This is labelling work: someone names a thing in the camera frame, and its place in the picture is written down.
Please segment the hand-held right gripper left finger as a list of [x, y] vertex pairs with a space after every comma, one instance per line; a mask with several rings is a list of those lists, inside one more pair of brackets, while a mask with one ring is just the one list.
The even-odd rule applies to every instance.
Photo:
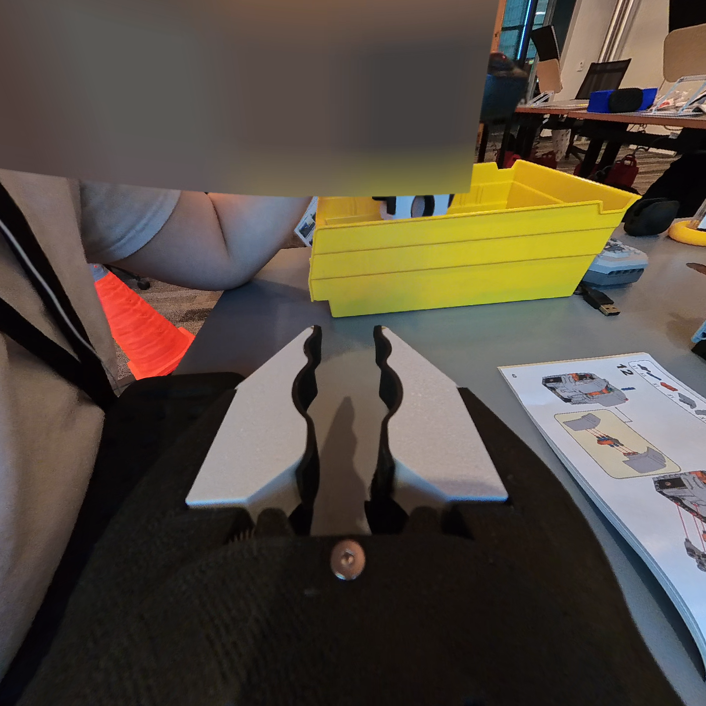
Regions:
[[196, 480], [190, 508], [239, 507], [253, 521], [281, 510], [311, 531], [320, 464], [308, 409], [317, 395], [322, 330], [306, 328], [238, 384]]

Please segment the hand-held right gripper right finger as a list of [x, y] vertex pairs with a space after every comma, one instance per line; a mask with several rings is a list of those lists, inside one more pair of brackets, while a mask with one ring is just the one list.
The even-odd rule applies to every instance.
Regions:
[[369, 529], [397, 534], [421, 508], [444, 513], [508, 493], [457, 384], [382, 325], [374, 328], [387, 407], [369, 490]]

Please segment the yellow plastic bin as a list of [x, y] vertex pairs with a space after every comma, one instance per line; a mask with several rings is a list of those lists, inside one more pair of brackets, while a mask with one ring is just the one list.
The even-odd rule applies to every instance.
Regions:
[[311, 298], [342, 317], [569, 296], [637, 199], [524, 160], [475, 164], [470, 192], [438, 217], [320, 199]]

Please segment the white instruction booklet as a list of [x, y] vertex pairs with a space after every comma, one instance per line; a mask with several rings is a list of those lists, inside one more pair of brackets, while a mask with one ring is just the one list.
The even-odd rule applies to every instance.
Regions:
[[499, 371], [704, 658], [705, 398], [644, 352]]

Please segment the person's left forearm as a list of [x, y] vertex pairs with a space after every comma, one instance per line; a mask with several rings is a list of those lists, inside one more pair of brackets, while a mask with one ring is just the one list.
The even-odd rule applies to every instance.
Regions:
[[240, 287], [286, 245], [311, 199], [183, 191], [160, 231], [114, 265], [191, 289]]

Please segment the grey desk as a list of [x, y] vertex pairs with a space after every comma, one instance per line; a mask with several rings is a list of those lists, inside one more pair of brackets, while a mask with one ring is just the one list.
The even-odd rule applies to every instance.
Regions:
[[647, 352], [705, 394], [705, 362], [691, 337], [705, 320], [705, 248], [670, 238], [622, 236], [648, 254], [646, 273], [608, 295], [607, 317], [579, 296], [516, 303], [333, 318], [308, 291], [310, 252], [279, 252], [255, 279], [226, 291], [207, 317], [178, 374], [249, 375], [306, 326], [322, 328], [318, 396], [310, 407], [321, 460], [314, 533], [368, 531], [362, 510], [385, 406], [378, 396], [373, 328], [385, 325], [470, 389], [512, 428], [567, 488], [611, 563], [642, 637], [686, 705], [705, 704], [700, 654], [665, 591], [628, 543], [577, 485], [498, 371], [499, 366]]

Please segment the cluttered brown-edged desk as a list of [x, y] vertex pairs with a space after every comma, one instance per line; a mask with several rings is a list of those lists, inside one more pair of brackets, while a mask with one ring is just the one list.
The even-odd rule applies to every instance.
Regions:
[[[525, 136], [519, 141], [519, 153], [530, 154], [534, 137], [542, 128], [544, 117], [560, 116], [569, 122], [569, 127], [578, 124], [577, 135], [589, 138], [588, 148], [583, 155], [579, 176], [587, 179], [595, 166], [602, 169], [616, 161], [622, 146], [633, 145], [669, 150], [676, 154], [692, 154], [705, 149], [705, 117], [667, 117], [651, 112], [600, 114], [585, 109], [542, 105], [540, 107], [518, 107], [506, 125], [503, 144], [506, 144], [510, 129], [519, 124], [525, 129]], [[675, 138], [651, 133], [630, 131], [633, 125], [679, 127], [680, 134]]]

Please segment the white printed card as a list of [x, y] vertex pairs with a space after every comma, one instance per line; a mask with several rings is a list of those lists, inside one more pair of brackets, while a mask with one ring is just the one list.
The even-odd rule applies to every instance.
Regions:
[[313, 233], [316, 226], [316, 211], [318, 207], [318, 197], [311, 199], [308, 207], [299, 223], [295, 226], [294, 233], [301, 242], [311, 248], [313, 244]]

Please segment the person's light shirt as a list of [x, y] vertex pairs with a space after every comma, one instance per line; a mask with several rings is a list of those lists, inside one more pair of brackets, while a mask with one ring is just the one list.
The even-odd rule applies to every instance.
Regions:
[[[98, 353], [115, 345], [91, 263], [135, 253], [166, 223], [180, 190], [1, 170], [1, 185], [58, 276]], [[1, 334], [1, 675], [40, 608], [93, 472], [104, 412], [75, 385]]]

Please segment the grey battery box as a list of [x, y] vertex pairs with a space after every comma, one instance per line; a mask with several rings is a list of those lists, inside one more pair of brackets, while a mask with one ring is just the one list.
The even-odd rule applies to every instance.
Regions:
[[630, 285], [641, 278], [648, 264], [645, 253], [610, 238], [581, 282], [595, 288]]

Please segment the blue plastic tray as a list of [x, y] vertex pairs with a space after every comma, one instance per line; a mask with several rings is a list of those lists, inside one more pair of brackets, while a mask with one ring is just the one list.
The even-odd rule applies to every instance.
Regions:
[[[644, 101], [642, 104], [643, 110], [645, 111], [648, 110], [653, 104], [654, 101], [657, 97], [657, 88], [648, 88], [648, 89], [643, 89], [644, 90]], [[609, 92], [613, 90], [605, 90], [605, 91], [597, 91], [594, 92], [590, 95], [589, 98], [589, 103], [587, 106], [587, 112], [590, 113], [596, 113], [596, 114], [610, 114], [607, 111], [607, 97], [609, 95]]]

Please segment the red bag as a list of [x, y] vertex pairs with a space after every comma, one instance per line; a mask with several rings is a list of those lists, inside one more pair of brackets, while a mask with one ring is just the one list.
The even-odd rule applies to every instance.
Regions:
[[613, 165], [596, 172], [599, 181], [619, 189], [631, 189], [639, 174], [639, 165], [635, 153], [622, 156]]

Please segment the black mesh chair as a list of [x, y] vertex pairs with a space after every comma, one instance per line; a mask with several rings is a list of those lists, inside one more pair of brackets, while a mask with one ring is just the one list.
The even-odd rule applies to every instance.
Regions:
[[617, 90], [630, 66], [631, 58], [592, 62], [580, 85], [575, 100], [589, 100], [590, 95], [597, 91]]

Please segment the black pouch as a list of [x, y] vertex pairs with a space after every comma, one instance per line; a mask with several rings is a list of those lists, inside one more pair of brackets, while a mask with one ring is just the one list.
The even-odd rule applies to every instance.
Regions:
[[610, 114], [632, 113], [643, 110], [644, 90], [640, 88], [622, 88], [609, 92], [607, 111]]

